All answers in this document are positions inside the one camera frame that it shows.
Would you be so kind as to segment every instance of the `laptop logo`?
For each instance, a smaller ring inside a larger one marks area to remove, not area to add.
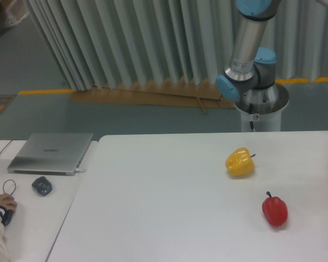
[[[44,152],[58,152],[58,149],[44,149]]]

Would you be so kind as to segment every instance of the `human hand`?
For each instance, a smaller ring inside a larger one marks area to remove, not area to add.
[[[0,206],[5,207],[7,210],[16,210],[17,202],[15,198],[8,193],[0,194]]]

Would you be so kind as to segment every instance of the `blue joint cap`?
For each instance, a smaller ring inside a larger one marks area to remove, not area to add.
[[[264,12],[272,3],[272,0],[237,0],[238,10],[246,16],[256,16]]]
[[[254,61],[258,64],[276,64],[276,53],[270,48],[259,47]]]
[[[239,98],[239,93],[235,86],[223,75],[218,75],[216,78],[216,86],[227,99],[236,100]]]

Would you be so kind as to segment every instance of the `red bell pepper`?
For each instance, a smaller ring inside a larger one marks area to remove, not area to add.
[[[262,211],[270,225],[279,227],[288,218],[288,209],[279,197],[272,197],[269,191],[266,194],[269,198],[262,203]]]

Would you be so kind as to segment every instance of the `yellow bell pepper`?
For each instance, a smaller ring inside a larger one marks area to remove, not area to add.
[[[226,160],[227,170],[232,176],[243,176],[252,172],[255,168],[251,159],[253,156],[245,147],[235,150]]]

